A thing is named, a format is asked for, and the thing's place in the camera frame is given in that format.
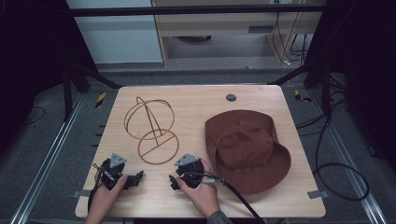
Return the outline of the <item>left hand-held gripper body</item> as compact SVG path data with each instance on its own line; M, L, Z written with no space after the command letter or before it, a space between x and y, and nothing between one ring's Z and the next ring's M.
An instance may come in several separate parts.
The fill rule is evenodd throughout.
M109 190L112 190L118 180L123 176L122 171L125 162L127 162L125 158L112 153L100 166L100 171L102 172L101 181Z

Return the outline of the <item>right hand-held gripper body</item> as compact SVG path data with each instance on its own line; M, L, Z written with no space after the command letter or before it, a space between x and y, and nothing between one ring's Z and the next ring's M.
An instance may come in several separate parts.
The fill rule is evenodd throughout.
M204 166L201 159L197 156L185 153L175 162L178 176L192 189L201 183L204 177Z

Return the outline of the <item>brown bucket hat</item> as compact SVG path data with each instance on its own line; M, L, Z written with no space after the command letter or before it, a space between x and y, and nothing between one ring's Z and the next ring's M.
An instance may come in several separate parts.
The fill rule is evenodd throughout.
M205 144L217 175L244 195L279 184L291 166L289 151L279 144L273 119L261 112L232 110L205 122Z

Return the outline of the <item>gold wire hat stand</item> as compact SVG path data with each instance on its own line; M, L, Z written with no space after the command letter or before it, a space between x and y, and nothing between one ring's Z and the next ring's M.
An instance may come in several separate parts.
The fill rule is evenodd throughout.
M176 114L164 99L144 100L136 97L136 104L125 114L123 127L136 141L138 157L150 165L162 165L178 153L179 140L173 132Z

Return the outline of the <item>person's right hand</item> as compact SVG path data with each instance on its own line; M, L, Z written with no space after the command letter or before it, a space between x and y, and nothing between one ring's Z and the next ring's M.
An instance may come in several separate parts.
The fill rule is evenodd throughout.
M220 210L218 189L214 184L201 183L195 189L190 188L184 180L178 178L180 190L191 200L194 207L205 217Z

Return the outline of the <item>person's left hand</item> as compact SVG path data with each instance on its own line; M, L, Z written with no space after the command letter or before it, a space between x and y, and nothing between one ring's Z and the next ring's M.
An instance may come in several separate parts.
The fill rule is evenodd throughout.
M123 175L112 190L109 190L106 186L98 187L92 198L87 217L103 217L105 219L123 191L126 181L127 175Z

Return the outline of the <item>black metal stand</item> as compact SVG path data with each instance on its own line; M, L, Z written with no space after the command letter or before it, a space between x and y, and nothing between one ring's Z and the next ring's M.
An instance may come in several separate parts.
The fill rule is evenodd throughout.
M298 75L307 72L308 75L304 80L304 85L310 89L318 85L321 82L321 109L325 116L329 118L331 116L331 106L330 106L330 62L326 59L314 59L310 62L301 65L300 67L294 69L285 76L269 82L269 85L283 85L288 80L291 80Z
M109 88L121 88L121 84L117 84L101 76L97 71L94 71L79 63L68 61L64 65L64 69L62 71L64 86L64 121L69 120L73 112L71 84L75 85L75 87L78 89L78 92L87 92L90 89L90 85L88 84L85 76L92 77L97 81L105 84Z

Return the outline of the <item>white cabinet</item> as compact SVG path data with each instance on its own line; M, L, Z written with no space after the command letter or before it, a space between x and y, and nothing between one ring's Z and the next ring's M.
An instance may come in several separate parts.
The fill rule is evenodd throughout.
M151 7L150 0L66 0L71 9ZM96 64L161 63L153 16L75 17Z

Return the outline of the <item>black curtain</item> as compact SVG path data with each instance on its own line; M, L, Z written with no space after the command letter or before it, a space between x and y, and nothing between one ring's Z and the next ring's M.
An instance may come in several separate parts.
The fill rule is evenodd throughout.
M374 147L396 172L396 0L324 0L307 60L326 48Z
M36 95L63 82L51 35L74 62L96 69L75 19L47 13L68 8L66 0L0 0L0 155L20 130Z

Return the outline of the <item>light wooden desk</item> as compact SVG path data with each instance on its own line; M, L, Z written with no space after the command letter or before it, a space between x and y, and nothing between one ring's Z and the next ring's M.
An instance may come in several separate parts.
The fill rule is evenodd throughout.
M150 0L155 7L301 5L325 0ZM321 12L157 15L155 17L163 61L168 62L171 39L176 36L265 35L278 63L291 56L292 39L312 35Z

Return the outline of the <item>aluminium floor rail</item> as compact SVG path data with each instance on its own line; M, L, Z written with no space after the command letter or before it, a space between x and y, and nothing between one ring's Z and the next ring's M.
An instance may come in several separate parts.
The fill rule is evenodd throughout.
M57 132L57 135L51 146L49 151L42 161L40 168L38 169L35 178L26 192L23 200L21 201L18 209L14 213L13 217L9 221L9 224L25 224L34 205L35 202L43 189L47 178L50 174L50 171L57 160L57 157L64 145L64 141L69 134L72 125L75 122L77 114L81 108L81 104L85 98L85 93L78 93L75 99L75 102L72 104L72 111L70 112L69 117L63 121L62 126Z
M362 204L366 216L369 218L371 224L389 224L382 209L375 199L371 191L371 187L367 178L359 171L357 165L352 160L350 154L347 152L344 142L341 140L339 133L335 126L331 124L331 117L327 118L321 109L320 96L317 91L309 91L312 102L317 108L320 115L324 118L324 124L319 131L318 143L315 149L315 170L314 175L318 177L320 182L326 186L326 182L322 178L321 172L328 167L341 167L345 170L346 176L352 185L356 198L351 198L351 202L359 202ZM338 155L339 162L328 162L324 164L319 163L319 149L322 143L323 135L327 133L330 136L331 143L335 153Z

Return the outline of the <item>black horizontal frame bar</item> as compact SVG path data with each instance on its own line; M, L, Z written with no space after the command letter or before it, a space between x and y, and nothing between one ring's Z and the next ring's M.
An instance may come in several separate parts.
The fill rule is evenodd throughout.
M272 12L318 12L327 9L326 4L301 5L232 5L232 6L189 6L189 7L120 7L68 9L73 17L101 16L146 16L146 15L190 15L227 13L272 13Z

